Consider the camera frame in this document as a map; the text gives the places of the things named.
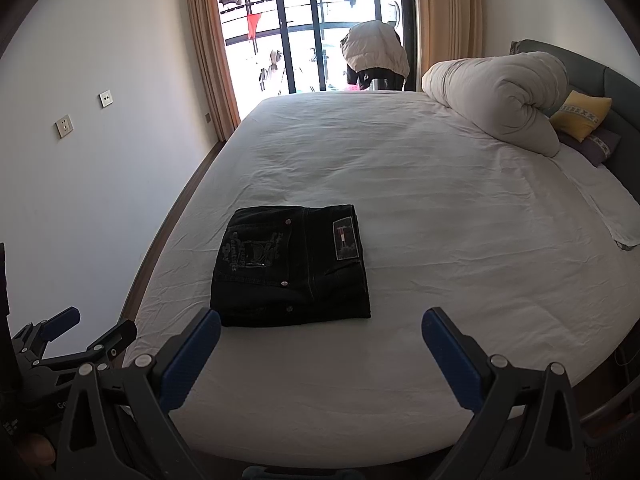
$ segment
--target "red garment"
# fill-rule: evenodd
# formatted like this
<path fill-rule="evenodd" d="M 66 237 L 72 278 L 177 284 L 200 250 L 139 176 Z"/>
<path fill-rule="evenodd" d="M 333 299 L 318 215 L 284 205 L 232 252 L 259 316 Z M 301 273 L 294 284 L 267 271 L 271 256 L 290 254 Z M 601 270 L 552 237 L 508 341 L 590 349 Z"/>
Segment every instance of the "red garment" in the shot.
<path fill-rule="evenodd" d="M 260 16 L 262 16 L 261 12 L 258 12 L 258 14 L 248 14 L 246 16 L 246 22 L 249 27 L 248 36 L 250 40 L 255 40 L 255 29 L 258 27 Z"/>

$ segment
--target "beige curtain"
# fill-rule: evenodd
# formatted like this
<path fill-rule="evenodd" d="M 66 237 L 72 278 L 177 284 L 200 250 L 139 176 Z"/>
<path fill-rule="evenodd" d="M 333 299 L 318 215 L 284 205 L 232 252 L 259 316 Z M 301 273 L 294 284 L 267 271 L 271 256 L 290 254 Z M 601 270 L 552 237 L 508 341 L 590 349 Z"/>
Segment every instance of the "beige curtain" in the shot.
<path fill-rule="evenodd" d="M 418 0 L 417 7 L 418 79 L 439 61 L 481 56 L 481 0 Z"/>
<path fill-rule="evenodd" d="M 218 138 L 225 141 L 240 124 L 240 115 L 226 60 L 218 0 L 187 0 L 187 6 L 213 127 Z"/>

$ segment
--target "metal bolt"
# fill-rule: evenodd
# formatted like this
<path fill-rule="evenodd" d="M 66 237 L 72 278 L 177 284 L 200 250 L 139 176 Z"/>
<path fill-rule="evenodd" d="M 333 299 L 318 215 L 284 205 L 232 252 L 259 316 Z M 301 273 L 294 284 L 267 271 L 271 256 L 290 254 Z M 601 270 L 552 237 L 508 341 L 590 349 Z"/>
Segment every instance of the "metal bolt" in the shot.
<path fill-rule="evenodd" d="M 491 364 L 496 368 L 505 368 L 509 364 L 507 358 L 500 354 L 492 355 L 489 361 L 491 361 Z"/>
<path fill-rule="evenodd" d="M 91 363 L 84 363 L 78 368 L 78 373 L 82 376 L 89 375 L 93 369 L 94 367 L 91 366 Z"/>
<path fill-rule="evenodd" d="M 551 363 L 551 371 L 556 375 L 564 374 L 564 367 L 560 363 Z"/>
<path fill-rule="evenodd" d="M 134 362 L 137 367 L 144 368 L 145 366 L 148 366 L 152 360 L 153 358 L 149 354 L 142 354 L 136 357 Z"/>

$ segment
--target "baseboard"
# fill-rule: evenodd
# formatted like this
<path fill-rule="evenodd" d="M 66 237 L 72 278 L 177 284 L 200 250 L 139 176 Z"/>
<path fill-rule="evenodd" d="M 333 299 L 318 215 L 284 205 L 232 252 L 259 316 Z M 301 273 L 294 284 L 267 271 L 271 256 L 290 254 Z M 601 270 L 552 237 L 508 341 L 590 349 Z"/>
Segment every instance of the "baseboard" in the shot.
<path fill-rule="evenodd" d="M 176 199 L 174 205 L 164 219 L 164 222 L 162 222 L 160 229 L 156 233 L 156 237 L 151 242 L 149 250 L 146 252 L 145 258 L 142 260 L 142 264 L 140 265 L 138 273 L 133 280 L 133 284 L 129 289 L 129 294 L 127 295 L 124 307 L 120 313 L 120 320 L 136 319 L 140 303 L 142 303 L 142 298 L 145 295 L 146 286 L 149 284 L 151 274 L 153 273 L 156 263 L 160 258 L 160 254 L 162 253 L 162 249 L 164 249 L 166 241 L 169 239 L 171 232 L 178 223 L 178 220 L 180 219 L 184 208 L 187 207 L 193 193 L 196 191 L 198 184 L 204 177 L 204 174 L 207 173 L 211 163 L 218 156 L 218 153 L 223 146 L 224 142 L 218 142 L 207 154 L 202 163 L 198 166 L 198 169 L 187 182 L 187 185 L 184 186 L 184 189 Z"/>

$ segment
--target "wall plate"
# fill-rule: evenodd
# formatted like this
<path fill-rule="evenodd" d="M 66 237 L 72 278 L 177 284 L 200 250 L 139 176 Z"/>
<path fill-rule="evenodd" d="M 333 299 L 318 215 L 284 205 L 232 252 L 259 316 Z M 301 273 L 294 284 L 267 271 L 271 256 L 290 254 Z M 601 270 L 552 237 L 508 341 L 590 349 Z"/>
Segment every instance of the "wall plate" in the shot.
<path fill-rule="evenodd" d="M 111 90 L 107 90 L 106 92 L 102 92 L 100 94 L 100 102 L 102 103 L 102 108 L 109 106 L 113 103 L 113 97 L 111 97 Z"/>
<path fill-rule="evenodd" d="M 64 137 L 66 134 L 70 134 L 74 130 L 73 124 L 71 124 L 71 117 L 65 115 L 62 119 L 56 121 L 56 126 L 58 127 L 58 133 L 60 134 L 60 139 Z"/>

